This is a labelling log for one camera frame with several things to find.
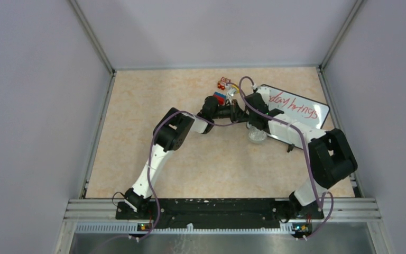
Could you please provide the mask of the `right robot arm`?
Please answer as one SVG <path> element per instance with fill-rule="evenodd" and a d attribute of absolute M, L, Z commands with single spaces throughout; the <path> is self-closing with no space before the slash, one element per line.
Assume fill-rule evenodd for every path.
<path fill-rule="evenodd" d="M 288 117 L 282 110 L 269 110 L 267 93 L 255 92 L 242 100 L 248 109 L 250 126 L 301 148 L 309 177 L 289 196 L 289 212 L 303 218 L 311 209 L 322 209 L 329 189 L 354 173 L 358 164 L 344 132 L 310 127 Z"/>

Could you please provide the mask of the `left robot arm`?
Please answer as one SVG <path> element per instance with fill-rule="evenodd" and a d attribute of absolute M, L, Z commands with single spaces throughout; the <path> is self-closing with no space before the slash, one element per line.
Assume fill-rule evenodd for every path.
<path fill-rule="evenodd" d="M 124 194 L 124 203 L 133 217 L 141 219 L 148 213 L 149 200 L 155 196 L 152 188 L 162 168 L 183 145 L 189 132 L 207 134 L 218 125 L 215 119 L 229 119 L 231 124 L 242 123 L 248 120 L 248 114 L 237 100 L 220 104 L 215 96 L 206 97 L 197 114 L 174 107 L 167 112 L 154 128 L 149 157 L 142 172 Z"/>

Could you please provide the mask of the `small whiteboard with black frame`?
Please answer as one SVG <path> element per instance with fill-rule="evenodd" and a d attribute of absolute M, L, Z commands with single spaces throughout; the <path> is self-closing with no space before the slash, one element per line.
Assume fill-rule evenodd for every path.
<path fill-rule="evenodd" d="M 292 150 L 303 148 L 299 132 L 303 134 L 305 143 L 325 134 L 322 126 L 330 111 L 328 105 L 278 88 L 269 88 L 270 102 L 266 103 L 269 110 L 278 108 L 284 113 L 270 118 L 270 133 L 267 133 L 267 137 L 288 144 L 289 150 Z"/>

